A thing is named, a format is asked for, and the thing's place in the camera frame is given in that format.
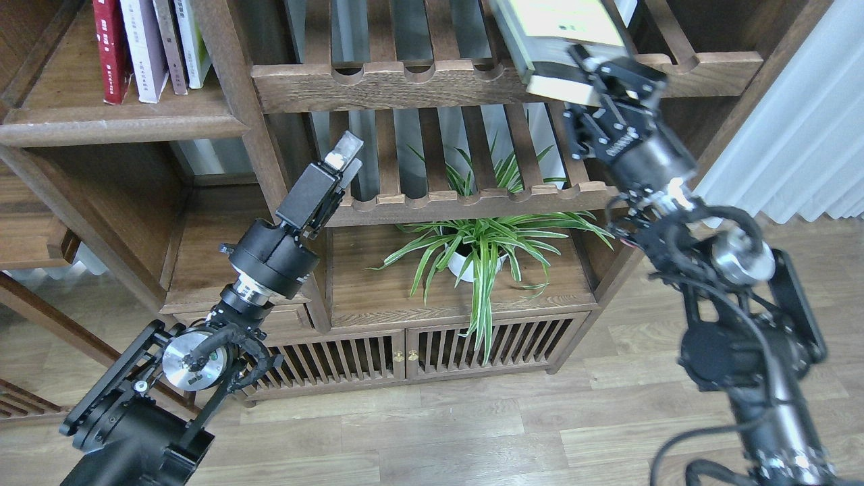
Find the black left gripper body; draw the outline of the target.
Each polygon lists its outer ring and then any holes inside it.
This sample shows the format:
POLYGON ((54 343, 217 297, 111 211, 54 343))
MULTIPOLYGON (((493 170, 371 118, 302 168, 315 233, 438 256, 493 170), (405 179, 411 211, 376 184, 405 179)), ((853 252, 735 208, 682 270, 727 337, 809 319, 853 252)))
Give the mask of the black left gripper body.
POLYGON ((229 290, 242 300, 291 299, 320 261, 303 240, 315 239, 352 181, 352 164, 309 164, 277 209, 277 222, 256 219, 237 245, 225 245, 240 274, 229 290))

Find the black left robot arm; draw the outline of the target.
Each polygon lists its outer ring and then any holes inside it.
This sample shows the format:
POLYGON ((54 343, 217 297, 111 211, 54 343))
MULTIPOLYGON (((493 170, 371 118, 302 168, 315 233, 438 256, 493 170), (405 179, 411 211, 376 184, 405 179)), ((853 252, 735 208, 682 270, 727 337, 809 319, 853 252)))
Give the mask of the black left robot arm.
POLYGON ((150 322, 61 423, 83 455, 65 485, 185 485, 213 442, 224 400, 283 364, 261 325, 273 298, 293 298, 319 258, 306 245, 342 202, 363 142, 344 132, 277 210, 224 245, 237 279, 198 322, 150 322))

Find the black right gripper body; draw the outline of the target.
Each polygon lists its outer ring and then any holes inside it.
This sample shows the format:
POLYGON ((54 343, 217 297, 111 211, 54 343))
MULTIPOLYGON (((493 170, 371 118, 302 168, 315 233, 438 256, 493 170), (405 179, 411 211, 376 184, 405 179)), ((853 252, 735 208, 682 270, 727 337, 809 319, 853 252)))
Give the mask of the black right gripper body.
POLYGON ((587 79, 599 93, 599 106, 568 103, 564 111, 574 157, 604 163, 621 192, 688 196, 695 160, 659 110, 667 75, 617 57, 587 79))

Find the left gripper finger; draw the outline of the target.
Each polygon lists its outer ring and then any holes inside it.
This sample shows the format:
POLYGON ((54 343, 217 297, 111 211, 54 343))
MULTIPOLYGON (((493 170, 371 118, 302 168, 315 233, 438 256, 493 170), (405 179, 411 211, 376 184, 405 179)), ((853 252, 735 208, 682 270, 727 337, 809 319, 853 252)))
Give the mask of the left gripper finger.
POLYGON ((324 166, 333 173, 340 190, 348 188, 362 167, 363 163, 357 156, 363 145, 362 139, 346 130, 333 150, 324 157, 324 166))

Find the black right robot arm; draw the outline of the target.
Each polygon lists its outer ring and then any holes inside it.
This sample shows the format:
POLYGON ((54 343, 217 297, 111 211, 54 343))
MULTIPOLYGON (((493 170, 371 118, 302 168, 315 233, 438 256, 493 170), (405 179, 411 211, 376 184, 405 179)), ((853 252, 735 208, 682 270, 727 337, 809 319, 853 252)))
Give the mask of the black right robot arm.
POLYGON ((731 485, 846 485, 799 387, 828 351, 788 253, 769 247, 747 212, 691 193, 695 160, 658 109, 664 73, 627 55, 598 58, 581 44, 568 55, 599 97, 595 107, 565 110, 574 156, 602 162, 628 207, 617 217, 605 210, 607 229, 645 253, 652 279, 682 293, 687 329, 678 362, 701 391, 726 393, 736 420, 667 440, 652 459, 651 485, 675 445, 718 433, 738 434, 749 470, 693 460, 686 484, 711 477, 731 485))

